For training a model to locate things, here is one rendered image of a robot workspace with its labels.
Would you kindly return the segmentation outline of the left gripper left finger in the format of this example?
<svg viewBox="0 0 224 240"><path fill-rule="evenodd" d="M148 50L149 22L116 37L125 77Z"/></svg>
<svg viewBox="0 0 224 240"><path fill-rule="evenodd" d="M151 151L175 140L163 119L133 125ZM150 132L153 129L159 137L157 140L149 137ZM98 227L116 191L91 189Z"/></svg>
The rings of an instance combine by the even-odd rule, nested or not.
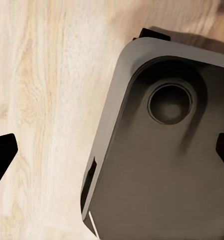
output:
<svg viewBox="0 0 224 240"><path fill-rule="evenodd" d="M17 152L17 141L13 133L0 136L0 180Z"/></svg>

